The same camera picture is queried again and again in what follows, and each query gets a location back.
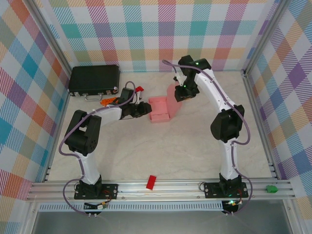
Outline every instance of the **red tag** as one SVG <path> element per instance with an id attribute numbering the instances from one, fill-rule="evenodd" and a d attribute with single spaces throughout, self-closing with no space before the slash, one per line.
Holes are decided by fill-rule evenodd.
<path id="1" fill-rule="evenodd" d="M 139 86 L 136 88 L 136 92 L 139 92 L 139 91 L 144 91 L 144 89 L 141 86 Z"/>
<path id="2" fill-rule="evenodd" d="M 146 188 L 150 189 L 150 190 L 153 190 L 155 181 L 156 181 L 156 176 L 150 175 L 150 178 L 148 179 Z"/>

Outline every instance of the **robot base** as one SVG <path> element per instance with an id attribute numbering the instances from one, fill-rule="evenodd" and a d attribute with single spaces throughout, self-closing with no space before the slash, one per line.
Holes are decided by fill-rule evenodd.
<path id="1" fill-rule="evenodd" d="M 233 206 L 233 205 L 229 204 L 229 201 L 223 201 L 222 207 L 225 210 L 222 212 L 225 214 L 232 213 L 232 212 L 235 213 L 236 211 L 238 211 L 238 208 L 239 208 L 238 205 Z"/>
<path id="2" fill-rule="evenodd" d="M 219 183 L 204 183 L 204 191 L 205 191 L 205 198 L 247 198 L 248 191 L 246 183 L 242 182 L 240 186 L 237 188 L 235 193 L 230 194 L 229 196 L 225 196 Z"/>
<path id="3" fill-rule="evenodd" d="M 102 184 L 102 178 L 95 184 L 86 184 L 79 181 L 75 187 L 75 200 L 116 200 L 118 193 L 118 184 Z"/>

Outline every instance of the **briefcase handle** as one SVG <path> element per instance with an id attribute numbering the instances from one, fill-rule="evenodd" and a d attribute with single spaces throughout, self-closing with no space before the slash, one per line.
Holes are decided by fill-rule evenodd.
<path id="1" fill-rule="evenodd" d="M 98 94 L 99 98 L 87 99 L 88 94 L 82 94 L 86 101 L 101 101 L 103 97 L 103 93 Z"/>

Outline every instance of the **ventilation grille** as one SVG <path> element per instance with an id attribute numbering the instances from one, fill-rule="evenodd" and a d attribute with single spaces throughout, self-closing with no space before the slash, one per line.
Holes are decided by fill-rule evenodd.
<path id="1" fill-rule="evenodd" d="M 72 203 L 78 209 L 83 210 L 83 203 Z M 221 201 L 199 202 L 111 202 L 104 212 L 108 211 L 222 211 Z M 65 202 L 42 203 L 40 212 L 69 212 L 73 211 Z"/>

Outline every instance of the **black mounting plate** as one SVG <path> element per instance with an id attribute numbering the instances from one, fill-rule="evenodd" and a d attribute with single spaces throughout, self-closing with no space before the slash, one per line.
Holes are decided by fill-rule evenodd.
<path id="1" fill-rule="evenodd" d="M 242 192 L 242 198 L 248 197 L 248 190 L 246 183 L 242 182 L 240 188 L 238 188 Z M 231 196 L 224 196 L 219 183 L 204 183 L 204 191 L 205 191 L 205 198 L 240 198 L 239 192 L 232 194 Z"/>
<path id="2" fill-rule="evenodd" d="M 107 193 L 100 193 L 98 197 L 88 197 L 84 195 L 83 192 L 79 189 L 80 184 L 76 185 L 76 191 L 74 195 L 75 200 L 91 200 L 91 199 L 96 199 L 96 200 L 116 200 L 117 199 L 117 194 L 118 194 L 118 184 L 102 184 L 102 191 L 107 190 L 109 194 Z"/>

